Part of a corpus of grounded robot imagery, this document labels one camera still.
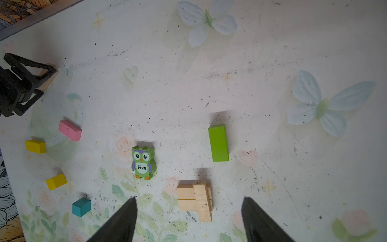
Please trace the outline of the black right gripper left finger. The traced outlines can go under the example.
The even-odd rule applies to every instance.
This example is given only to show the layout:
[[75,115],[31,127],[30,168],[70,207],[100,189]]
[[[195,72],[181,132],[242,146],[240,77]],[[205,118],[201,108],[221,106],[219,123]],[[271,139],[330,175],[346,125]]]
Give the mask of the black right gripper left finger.
[[88,242],[132,242],[138,208],[135,197],[124,205],[88,240]]

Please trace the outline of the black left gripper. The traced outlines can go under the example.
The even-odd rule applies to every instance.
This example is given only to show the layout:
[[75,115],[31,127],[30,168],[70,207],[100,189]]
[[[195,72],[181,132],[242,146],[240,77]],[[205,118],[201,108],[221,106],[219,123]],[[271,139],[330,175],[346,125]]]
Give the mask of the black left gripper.
[[1,68],[1,115],[21,116],[44,95],[38,88],[56,71],[52,65],[12,53],[6,53],[4,60],[11,68]]

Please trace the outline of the yellow long wood block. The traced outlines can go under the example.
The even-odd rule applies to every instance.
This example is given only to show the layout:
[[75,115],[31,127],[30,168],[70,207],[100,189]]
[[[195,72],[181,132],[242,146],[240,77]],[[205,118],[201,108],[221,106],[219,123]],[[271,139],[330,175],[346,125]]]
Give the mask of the yellow long wood block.
[[38,140],[27,140],[26,150],[37,154],[44,154],[46,153],[46,143]]

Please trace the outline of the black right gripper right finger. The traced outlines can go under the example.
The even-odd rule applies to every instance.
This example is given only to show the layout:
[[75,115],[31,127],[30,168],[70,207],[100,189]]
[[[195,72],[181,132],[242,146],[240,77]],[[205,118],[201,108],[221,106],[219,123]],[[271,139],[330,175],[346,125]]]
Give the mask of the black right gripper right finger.
[[252,198],[244,197],[241,214],[248,242],[295,242]]

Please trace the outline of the natural wood block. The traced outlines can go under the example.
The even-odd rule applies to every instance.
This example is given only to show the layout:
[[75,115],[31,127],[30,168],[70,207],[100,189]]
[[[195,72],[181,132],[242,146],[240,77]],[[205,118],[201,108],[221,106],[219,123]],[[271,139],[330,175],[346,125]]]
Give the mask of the natural wood block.
[[54,79],[56,78],[56,76],[58,75],[58,70],[56,66],[54,64],[52,64],[52,66],[55,68],[56,72],[38,88],[41,91],[47,90],[52,84],[52,82],[54,81]]
[[208,199],[212,200],[212,188],[210,184],[179,184],[176,188],[176,193],[179,200],[195,200],[196,194],[194,186],[205,186],[207,189]]
[[178,199],[178,206],[181,211],[198,211],[195,199]]
[[210,201],[206,182],[196,182],[193,184],[193,189],[200,222],[212,222],[212,212],[210,209]]

